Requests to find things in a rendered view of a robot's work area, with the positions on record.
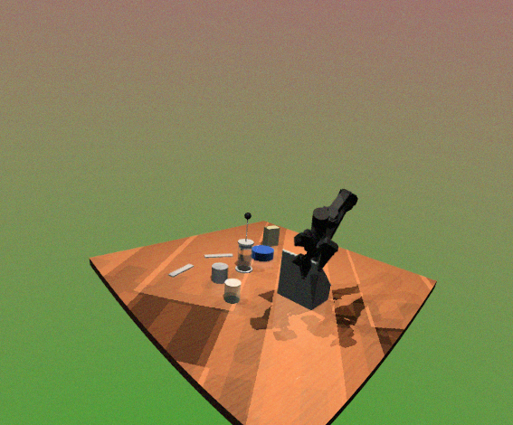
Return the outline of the blue short cylinder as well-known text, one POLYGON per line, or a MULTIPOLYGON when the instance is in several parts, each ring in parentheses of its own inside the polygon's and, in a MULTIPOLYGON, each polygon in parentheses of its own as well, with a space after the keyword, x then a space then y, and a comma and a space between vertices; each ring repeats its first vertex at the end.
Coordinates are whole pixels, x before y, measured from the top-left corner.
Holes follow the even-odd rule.
POLYGON ((258 245, 253 247, 252 259, 260 261, 272 260, 274 256, 274 249, 269 246, 258 245))

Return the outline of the glass french press with black handle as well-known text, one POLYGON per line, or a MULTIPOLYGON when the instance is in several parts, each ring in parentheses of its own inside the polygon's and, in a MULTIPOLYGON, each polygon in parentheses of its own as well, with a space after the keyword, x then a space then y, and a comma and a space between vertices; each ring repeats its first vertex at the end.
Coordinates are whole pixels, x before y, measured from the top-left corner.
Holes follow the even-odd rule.
MULTIPOLYGON (((248 229, 248 219, 251 219, 252 215, 247 212, 244 217, 247 219, 248 229)), ((254 241, 247 239, 247 229, 246 239, 238 240, 237 265, 235 270, 240 273, 252 272, 252 252, 254 241)))

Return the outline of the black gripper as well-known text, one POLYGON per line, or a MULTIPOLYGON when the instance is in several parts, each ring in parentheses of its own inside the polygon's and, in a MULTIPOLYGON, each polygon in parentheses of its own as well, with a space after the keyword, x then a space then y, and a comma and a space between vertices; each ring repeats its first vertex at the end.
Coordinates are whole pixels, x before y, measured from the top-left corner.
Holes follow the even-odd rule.
POLYGON ((306 247, 305 251, 307 252, 305 255, 302 253, 297 254, 292 258, 292 263, 296 264, 300 268, 301 277, 304 279, 310 269, 310 265, 312 263, 312 258, 318 257, 318 271, 324 269, 328 260, 338 251, 338 246, 335 242, 333 242, 328 237, 325 238, 323 234, 315 233, 317 242, 316 245, 309 244, 306 247))

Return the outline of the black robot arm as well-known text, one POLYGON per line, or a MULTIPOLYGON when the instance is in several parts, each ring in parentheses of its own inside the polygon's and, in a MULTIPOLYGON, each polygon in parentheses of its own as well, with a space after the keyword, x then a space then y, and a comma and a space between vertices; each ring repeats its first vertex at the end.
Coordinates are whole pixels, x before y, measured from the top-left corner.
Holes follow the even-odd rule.
POLYGON ((304 247, 311 243, 316 245, 315 233, 320 233, 332 240, 336 229, 346 213, 354 207, 358 198, 346 189, 340 190, 335 201, 330 206, 319 207, 313 211, 311 230, 306 229, 294 237, 295 247, 304 247), (312 235, 312 233, 314 233, 312 235))

